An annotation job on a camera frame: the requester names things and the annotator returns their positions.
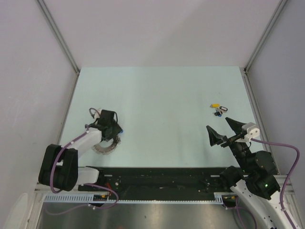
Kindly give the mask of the metal keyring holder disc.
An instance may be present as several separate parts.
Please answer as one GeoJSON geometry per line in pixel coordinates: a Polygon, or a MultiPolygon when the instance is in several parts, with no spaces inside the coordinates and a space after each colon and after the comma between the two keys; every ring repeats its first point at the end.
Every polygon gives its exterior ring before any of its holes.
{"type": "Polygon", "coordinates": [[[113,152],[120,143],[121,143],[120,137],[116,136],[112,140],[112,143],[109,146],[103,147],[100,144],[96,144],[92,147],[92,150],[97,154],[108,155],[111,152],[113,152]]]}

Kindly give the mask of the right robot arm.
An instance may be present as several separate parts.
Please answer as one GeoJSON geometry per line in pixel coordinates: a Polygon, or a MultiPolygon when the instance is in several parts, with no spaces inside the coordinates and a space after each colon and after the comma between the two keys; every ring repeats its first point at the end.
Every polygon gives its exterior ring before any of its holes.
{"type": "Polygon", "coordinates": [[[229,147],[239,167],[230,166],[220,174],[220,187],[233,191],[250,213],[254,223],[265,229],[298,229],[291,211],[285,207],[284,194],[291,173],[279,185],[272,154],[267,151],[251,152],[249,144],[259,142],[260,129],[254,123],[241,123],[226,118],[235,135],[228,138],[207,126],[210,145],[229,147]]]}

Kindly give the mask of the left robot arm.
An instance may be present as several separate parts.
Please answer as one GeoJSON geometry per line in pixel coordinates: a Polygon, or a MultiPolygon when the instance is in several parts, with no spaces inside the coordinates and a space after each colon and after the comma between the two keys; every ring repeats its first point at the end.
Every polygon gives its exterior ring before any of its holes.
{"type": "Polygon", "coordinates": [[[66,145],[47,146],[40,168],[38,182],[49,186],[55,194],[71,191],[76,185],[89,184],[99,191],[105,186],[105,178],[94,167],[80,167],[81,155],[92,149],[107,155],[120,143],[119,134],[123,129],[118,123],[115,111],[90,108],[93,122],[85,125],[84,132],[66,145]]]}

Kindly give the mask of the black white tag key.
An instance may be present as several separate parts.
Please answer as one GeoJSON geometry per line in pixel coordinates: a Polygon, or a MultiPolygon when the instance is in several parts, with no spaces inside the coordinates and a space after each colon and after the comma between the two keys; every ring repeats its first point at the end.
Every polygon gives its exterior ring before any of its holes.
{"type": "Polygon", "coordinates": [[[218,111],[221,111],[223,113],[226,113],[228,111],[228,108],[220,106],[219,108],[217,108],[218,111]]]}

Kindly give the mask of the yellow tag key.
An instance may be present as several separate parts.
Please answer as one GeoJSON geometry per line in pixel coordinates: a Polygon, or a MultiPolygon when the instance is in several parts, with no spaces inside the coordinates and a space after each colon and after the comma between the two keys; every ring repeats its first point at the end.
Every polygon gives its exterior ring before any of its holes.
{"type": "Polygon", "coordinates": [[[218,108],[220,105],[219,104],[211,104],[210,107],[211,108],[218,108]]]}

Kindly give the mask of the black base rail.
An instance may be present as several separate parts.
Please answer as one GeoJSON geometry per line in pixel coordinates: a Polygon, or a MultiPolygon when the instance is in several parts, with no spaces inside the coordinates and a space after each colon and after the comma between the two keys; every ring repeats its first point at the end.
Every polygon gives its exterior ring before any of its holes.
{"type": "Polygon", "coordinates": [[[115,191],[126,201],[203,201],[215,193],[230,193],[220,179],[222,167],[212,168],[131,168],[105,167],[96,186],[115,191]]]}

